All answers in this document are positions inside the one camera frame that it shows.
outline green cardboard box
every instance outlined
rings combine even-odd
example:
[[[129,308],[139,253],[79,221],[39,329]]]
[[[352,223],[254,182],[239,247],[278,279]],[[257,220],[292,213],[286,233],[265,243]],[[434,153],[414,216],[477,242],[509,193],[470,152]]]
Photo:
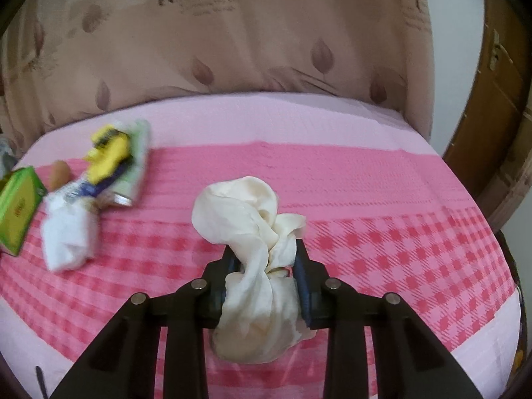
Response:
[[[18,256],[31,219],[46,195],[33,166],[16,170],[0,193],[0,248]]]

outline white cloth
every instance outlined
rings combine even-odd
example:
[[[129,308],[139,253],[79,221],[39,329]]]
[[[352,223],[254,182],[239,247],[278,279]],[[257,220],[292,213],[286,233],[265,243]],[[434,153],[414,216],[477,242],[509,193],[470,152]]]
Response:
[[[96,253],[98,208],[88,197],[70,198],[76,182],[48,194],[47,217],[41,225],[46,268],[52,272],[75,270]]]
[[[299,214],[277,214],[277,195],[255,177],[210,185],[196,199],[196,230],[211,243],[229,245],[243,265],[225,278],[227,296],[211,338],[219,358],[266,363],[314,337],[286,269],[294,264],[296,234],[305,221]]]

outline egg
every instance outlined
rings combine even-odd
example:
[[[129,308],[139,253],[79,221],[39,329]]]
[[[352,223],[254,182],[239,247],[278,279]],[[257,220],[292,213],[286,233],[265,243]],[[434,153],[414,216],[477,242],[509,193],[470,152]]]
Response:
[[[55,161],[52,164],[52,170],[48,178],[48,191],[54,192],[61,189],[65,184],[72,180],[70,166],[64,161]]]

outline white wall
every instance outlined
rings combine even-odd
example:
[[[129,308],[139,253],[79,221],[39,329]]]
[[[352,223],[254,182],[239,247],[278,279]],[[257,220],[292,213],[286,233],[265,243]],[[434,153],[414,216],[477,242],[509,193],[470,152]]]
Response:
[[[532,192],[529,192],[503,226],[508,248],[521,280],[528,324],[528,352],[532,349]]]
[[[430,145],[440,155],[464,112],[482,44],[484,0],[427,0],[434,36],[435,96]]]

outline mattress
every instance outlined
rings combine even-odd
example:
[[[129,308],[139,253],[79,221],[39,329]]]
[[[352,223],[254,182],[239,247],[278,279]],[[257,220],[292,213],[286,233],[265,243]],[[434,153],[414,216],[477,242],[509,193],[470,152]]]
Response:
[[[62,159],[80,173],[95,130],[136,118],[153,131],[142,198],[102,213],[97,258],[74,272],[46,271],[42,210],[21,255],[0,258],[0,352],[32,397],[41,397],[35,366],[53,390],[131,294],[172,292],[221,256],[193,229],[192,205],[206,185],[245,175],[272,186],[280,212],[307,216],[309,256],[331,276],[361,293],[399,293],[485,398],[502,393],[519,335],[510,271],[464,187],[398,113],[314,94],[173,99],[48,133],[20,166],[46,179],[47,165]],[[263,365],[222,362],[206,346],[210,397],[321,397],[326,345],[318,332]],[[158,395],[161,386],[159,361]]]

